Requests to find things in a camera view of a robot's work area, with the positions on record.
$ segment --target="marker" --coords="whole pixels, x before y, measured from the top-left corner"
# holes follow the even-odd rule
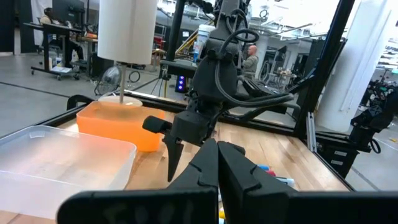
[[[294,187],[294,179],[285,178],[285,177],[275,177],[275,178],[287,184],[289,187]]]
[[[266,172],[267,172],[269,175],[271,175],[271,176],[273,176],[273,177],[276,177],[276,174],[275,174],[274,171],[272,171],[272,170],[267,170]]]
[[[269,170],[269,166],[265,166],[265,165],[257,165],[258,167],[260,167],[261,169],[268,171]]]

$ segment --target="fan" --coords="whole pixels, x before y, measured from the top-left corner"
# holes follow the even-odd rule
[[[122,71],[118,66],[108,68],[94,89],[95,95],[103,95],[116,90],[120,85],[121,73]]]

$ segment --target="clear plastic container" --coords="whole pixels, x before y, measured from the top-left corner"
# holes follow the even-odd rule
[[[77,114],[79,132],[134,143],[138,151],[158,150],[162,135],[142,128],[148,116],[165,118],[162,110],[94,101]]]
[[[55,219],[82,190],[122,190],[135,145],[47,126],[0,139],[0,211]]]

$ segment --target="orange plastic bin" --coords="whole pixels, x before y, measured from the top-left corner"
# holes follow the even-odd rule
[[[162,110],[94,101],[77,114],[77,125],[81,133],[128,141],[139,151],[154,152],[159,148],[161,134],[142,128],[150,115],[165,118]]]

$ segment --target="white pillar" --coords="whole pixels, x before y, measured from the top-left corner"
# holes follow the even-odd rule
[[[362,0],[320,102],[319,126],[347,131],[397,22],[397,0]]]
[[[260,35],[260,39],[256,42],[257,46],[257,57],[259,58],[259,63],[257,63],[257,70],[255,78],[259,78],[260,70],[264,57],[266,57],[267,47],[268,47],[268,37]]]

